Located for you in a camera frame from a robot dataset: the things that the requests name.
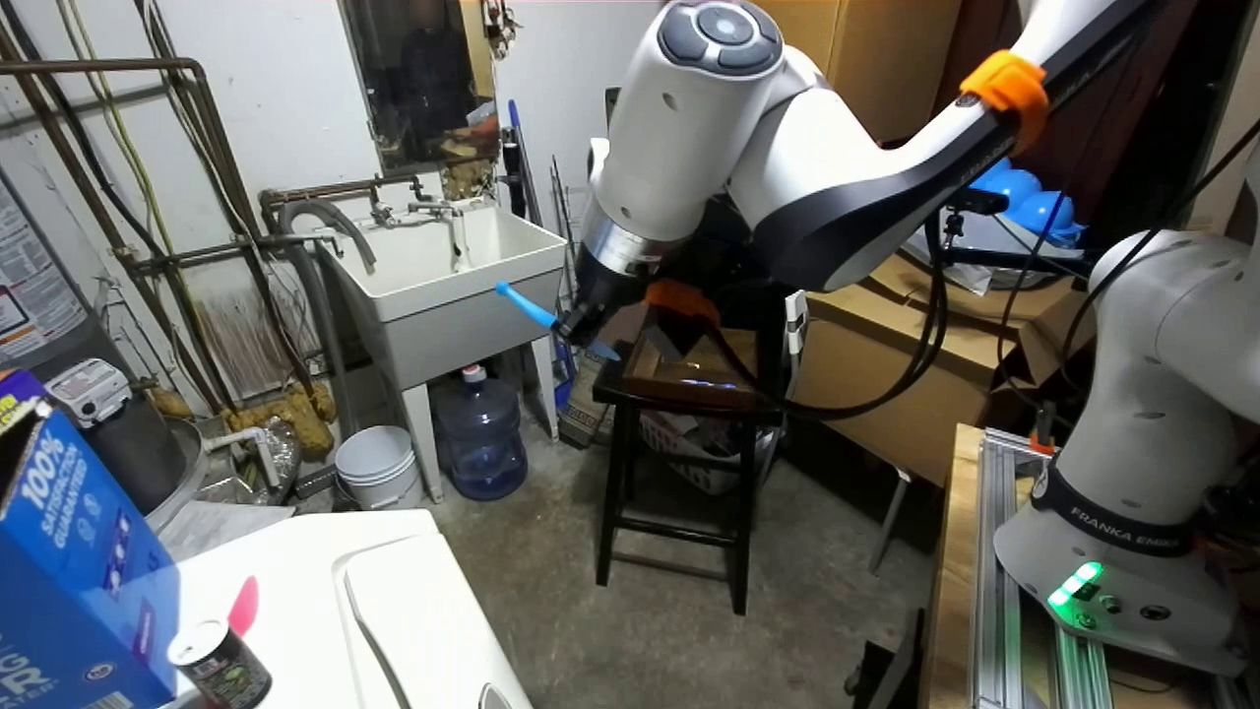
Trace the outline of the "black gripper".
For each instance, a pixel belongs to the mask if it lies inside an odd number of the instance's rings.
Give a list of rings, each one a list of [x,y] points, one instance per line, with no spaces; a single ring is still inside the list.
[[[558,333],[574,348],[590,348],[600,329],[630,302],[645,294],[655,282],[650,266],[614,270],[600,264],[590,250],[578,256],[578,291],[572,307],[558,316]]]

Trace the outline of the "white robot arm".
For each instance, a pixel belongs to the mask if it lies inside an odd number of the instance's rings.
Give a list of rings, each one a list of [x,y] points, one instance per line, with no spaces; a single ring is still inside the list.
[[[588,342],[687,245],[714,198],[755,264],[809,291],[876,270],[991,163],[1027,145],[1157,0],[1036,0],[911,140],[881,145],[752,0],[667,0],[590,140],[595,232],[558,333]],[[991,551],[1065,630],[1175,665],[1250,668],[1242,598],[1192,542],[1205,492],[1260,419],[1260,250],[1126,235],[1092,270],[1087,405]]]

